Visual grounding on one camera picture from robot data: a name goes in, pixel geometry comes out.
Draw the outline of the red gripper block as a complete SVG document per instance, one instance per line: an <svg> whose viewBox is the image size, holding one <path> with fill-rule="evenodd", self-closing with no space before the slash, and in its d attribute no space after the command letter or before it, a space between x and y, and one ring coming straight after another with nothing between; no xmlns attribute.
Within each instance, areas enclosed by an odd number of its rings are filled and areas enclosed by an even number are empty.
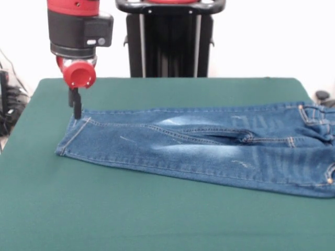
<svg viewBox="0 0 335 251"><path fill-rule="evenodd" d="M69 87L69 106L74 108L74 118L79 120L82 115L82 103L78 88L90 88L95 83L97 56L90 59L66 59L56 56L56 62Z"/></svg>

